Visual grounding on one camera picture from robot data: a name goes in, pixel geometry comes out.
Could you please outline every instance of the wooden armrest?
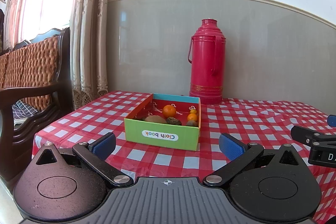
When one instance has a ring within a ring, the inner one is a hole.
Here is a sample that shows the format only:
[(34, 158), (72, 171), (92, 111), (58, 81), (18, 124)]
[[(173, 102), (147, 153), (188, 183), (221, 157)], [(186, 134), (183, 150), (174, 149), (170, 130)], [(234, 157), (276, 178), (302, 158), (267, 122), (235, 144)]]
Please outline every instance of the wooden armrest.
[(64, 88), (64, 83), (56, 82), (46, 86), (0, 90), (0, 109), (11, 106), (22, 98), (48, 95), (62, 88)]

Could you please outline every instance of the gold decorative band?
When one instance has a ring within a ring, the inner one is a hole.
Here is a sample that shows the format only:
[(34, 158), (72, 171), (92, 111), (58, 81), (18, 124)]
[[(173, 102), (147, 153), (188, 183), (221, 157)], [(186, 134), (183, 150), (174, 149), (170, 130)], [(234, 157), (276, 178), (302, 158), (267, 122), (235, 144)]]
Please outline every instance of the gold decorative band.
[(203, 86), (203, 85), (195, 85), (195, 84), (190, 84), (191, 90), (194, 91), (218, 91), (222, 92), (223, 87), (222, 86)]

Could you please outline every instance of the plaid cloth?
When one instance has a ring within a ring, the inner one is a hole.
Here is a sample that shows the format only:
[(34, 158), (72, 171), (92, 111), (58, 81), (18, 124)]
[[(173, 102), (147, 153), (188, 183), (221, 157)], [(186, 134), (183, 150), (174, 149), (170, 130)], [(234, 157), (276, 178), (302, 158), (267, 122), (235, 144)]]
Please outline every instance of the plaid cloth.
[(38, 112), (34, 107), (22, 102), (21, 100), (18, 100), (14, 105), (12, 105), (12, 109), (14, 120), (27, 118)]

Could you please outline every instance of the gray wall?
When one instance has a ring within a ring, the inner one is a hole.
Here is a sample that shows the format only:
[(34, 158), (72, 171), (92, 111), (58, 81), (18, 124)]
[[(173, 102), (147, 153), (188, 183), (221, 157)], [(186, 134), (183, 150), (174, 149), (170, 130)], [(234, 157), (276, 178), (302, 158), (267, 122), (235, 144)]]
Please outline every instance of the gray wall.
[(216, 19), (226, 37), (224, 97), (336, 114), (336, 30), (253, 0), (109, 2), (109, 89), (188, 95), (189, 42), (203, 18)]

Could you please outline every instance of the metal screw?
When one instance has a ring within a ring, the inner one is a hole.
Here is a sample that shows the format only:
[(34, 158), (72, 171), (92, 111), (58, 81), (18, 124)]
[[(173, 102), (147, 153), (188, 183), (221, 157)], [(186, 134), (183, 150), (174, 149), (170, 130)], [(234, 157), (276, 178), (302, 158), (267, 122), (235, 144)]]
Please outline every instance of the metal screw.
[(123, 183), (129, 182), (130, 178), (129, 176), (126, 176), (126, 175), (118, 175), (114, 177), (113, 181), (118, 184), (123, 184)]
[(211, 176), (207, 176), (205, 178), (205, 180), (209, 183), (215, 184), (215, 183), (219, 183), (222, 181), (222, 178), (218, 175), (211, 175)]

